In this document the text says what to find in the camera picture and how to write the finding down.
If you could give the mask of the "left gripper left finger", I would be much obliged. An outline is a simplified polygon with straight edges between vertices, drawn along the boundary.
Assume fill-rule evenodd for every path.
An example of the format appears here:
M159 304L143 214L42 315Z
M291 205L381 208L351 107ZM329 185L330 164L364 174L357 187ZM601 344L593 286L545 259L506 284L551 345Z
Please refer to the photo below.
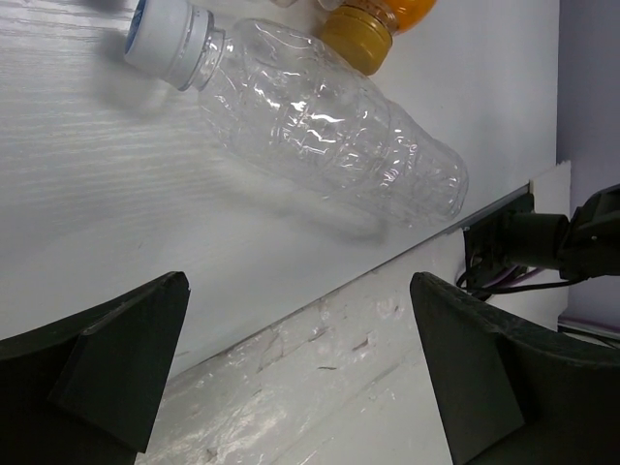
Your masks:
M133 464L147 449L189 303L170 272L1 342L4 464Z

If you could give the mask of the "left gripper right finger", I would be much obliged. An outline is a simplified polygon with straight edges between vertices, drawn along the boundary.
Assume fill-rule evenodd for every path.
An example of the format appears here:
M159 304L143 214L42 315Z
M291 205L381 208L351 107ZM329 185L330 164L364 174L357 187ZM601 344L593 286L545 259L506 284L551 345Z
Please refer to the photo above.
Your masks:
M455 464L616 464L619 352L531 323L428 272L410 293Z

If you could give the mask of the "clear bottle white cap front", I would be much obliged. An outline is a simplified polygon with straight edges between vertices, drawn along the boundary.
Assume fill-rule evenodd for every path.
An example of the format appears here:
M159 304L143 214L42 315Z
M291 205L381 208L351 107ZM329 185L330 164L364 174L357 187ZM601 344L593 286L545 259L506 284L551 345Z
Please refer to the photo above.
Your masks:
M458 154L319 39L267 19L231 28L187 1L141 1L125 60L196 89L208 136L253 168L406 226L455 218Z

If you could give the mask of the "orange juice bottle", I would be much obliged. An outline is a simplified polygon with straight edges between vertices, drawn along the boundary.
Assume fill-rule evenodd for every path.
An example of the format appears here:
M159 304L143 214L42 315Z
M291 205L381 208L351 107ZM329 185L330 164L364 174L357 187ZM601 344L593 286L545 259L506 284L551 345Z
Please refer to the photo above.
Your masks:
M374 75L395 36L418 25L436 0L323 1L328 11L319 38L353 68Z

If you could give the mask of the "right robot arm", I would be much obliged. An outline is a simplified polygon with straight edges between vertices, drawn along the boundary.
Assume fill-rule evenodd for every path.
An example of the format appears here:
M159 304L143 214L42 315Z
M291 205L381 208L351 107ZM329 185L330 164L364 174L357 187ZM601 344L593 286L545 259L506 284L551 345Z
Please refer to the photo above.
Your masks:
M603 189L569 218L537 213L524 194L464 232L465 271L456 286L470 294L557 289L619 274L619 187Z

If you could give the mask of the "white foam strip with tape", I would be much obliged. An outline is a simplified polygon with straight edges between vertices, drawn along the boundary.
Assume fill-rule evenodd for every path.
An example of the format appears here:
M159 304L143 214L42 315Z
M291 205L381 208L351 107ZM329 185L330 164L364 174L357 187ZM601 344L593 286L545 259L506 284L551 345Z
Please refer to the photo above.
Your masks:
M412 229L306 251L199 241L192 296L141 464L446 464L409 283L454 281L464 240Z

